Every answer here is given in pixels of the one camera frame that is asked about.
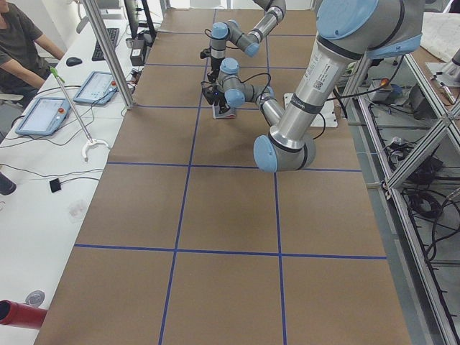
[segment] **black cup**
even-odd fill
[[[7,196],[16,190],[16,184],[0,172],[0,194]]]

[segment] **keyboard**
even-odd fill
[[[116,41],[118,40],[120,29],[118,27],[108,27],[107,33],[109,34],[110,42],[112,42],[112,45],[116,47]],[[105,60],[104,53],[102,52],[101,46],[97,41],[96,46],[94,47],[93,57],[91,59],[92,61]]]

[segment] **mouse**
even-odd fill
[[[80,65],[83,61],[75,56],[69,57],[66,61],[65,64],[69,67],[75,66],[75,65]]]

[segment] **black shirt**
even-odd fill
[[[17,60],[24,68],[39,76],[44,76],[48,63],[38,56],[34,40],[42,36],[30,18],[15,4],[8,3],[9,12],[1,14],[8,27],[0,29],[0,65]],[[22,79],[0,68],[0,88],[6,92],[15,88],[27,86]]]

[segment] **white table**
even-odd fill
[[[132,65],[129,60],[130,50],[125,43],[128,37],[127,22],[107,20],[105,23],[107,27],[120,29],[116,55],[124,74],[128,76]],[[87,24],[57,65],[57,71],[67,86],[81,85],[93,70],[109,71],[106,61],[91,61],[95,42],[93,30]],[[81,58],[83,63],[69,68],[65,61],[70,56]],[[51,75],[41,90],[55,87],[58,87],[58,83]],[[74,95],[76,91],[76,88],[70,89],[69,94]],[[60,90],[41,93],[39,96],[48,95],[63,97]],[[119,93],[104,107],[93,107],[94,122],[88,127],[91,135],[113,145],[123,121],[121,113],[124,108]],[[80,114],[88,109],[89,106],[78,106]],[[75,115],[69,114],[64,122],[69,125],[47,138],[58,143],[66,142],[81,128],[74,120]],[[91,112],[88,112],[84,121],[88,123],[90,120]],[[9,139],[16,137],[18,136],[14,129],[7,136]],[[9,147],[28,140],[5,139],[0,144],[0,164],[31,170],[41,175],[62,175],[74,171],[103,169],[109,154],[105,146],[97,145],[89,149],[88,162],[84,162],[81,149],[87,139],[83,132],[65,146],[56,146],[46,141],[31,141]],[[23,303],[30,292],[43,290],[45,301],[41,308],[48,309],[98,181],[69,181],[62,185],[62,190],[51,193],[48,181],[53,178],[40,178],[6,166],[1,171],[17,184],[17,189],[11,195],[0,195],[0,300]],[[79,176],[100,178],[101,171],[70,175],[61,180]],[[0,326],[0,344],[33,344],[37,334],[36,330]]]

